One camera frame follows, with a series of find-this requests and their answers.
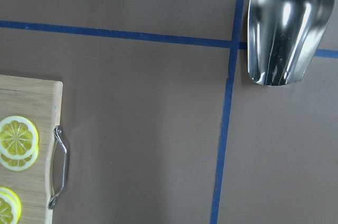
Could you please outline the wooden cutting board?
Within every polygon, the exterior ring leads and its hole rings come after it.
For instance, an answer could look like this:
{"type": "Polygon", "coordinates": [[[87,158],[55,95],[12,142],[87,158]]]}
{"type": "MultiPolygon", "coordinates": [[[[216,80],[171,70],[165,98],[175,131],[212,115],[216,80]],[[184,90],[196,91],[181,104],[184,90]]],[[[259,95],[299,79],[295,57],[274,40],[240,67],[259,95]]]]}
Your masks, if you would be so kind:
{"type": "Polygon", "coordinates": [[[1,76],[1,223],[52,223],[65,187],[63,83],[1,76]]]}

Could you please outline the metal scoop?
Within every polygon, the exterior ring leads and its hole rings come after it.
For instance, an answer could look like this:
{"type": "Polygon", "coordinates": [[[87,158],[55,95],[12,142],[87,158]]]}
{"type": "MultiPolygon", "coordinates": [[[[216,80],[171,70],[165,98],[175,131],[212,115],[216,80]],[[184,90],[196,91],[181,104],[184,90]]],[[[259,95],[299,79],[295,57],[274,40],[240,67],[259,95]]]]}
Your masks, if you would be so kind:
{"type": "Polygon", "coordinates": [[[303,79],[336,0],[250,0],[248,73],[253,82],[284,86],[303,79]]]}

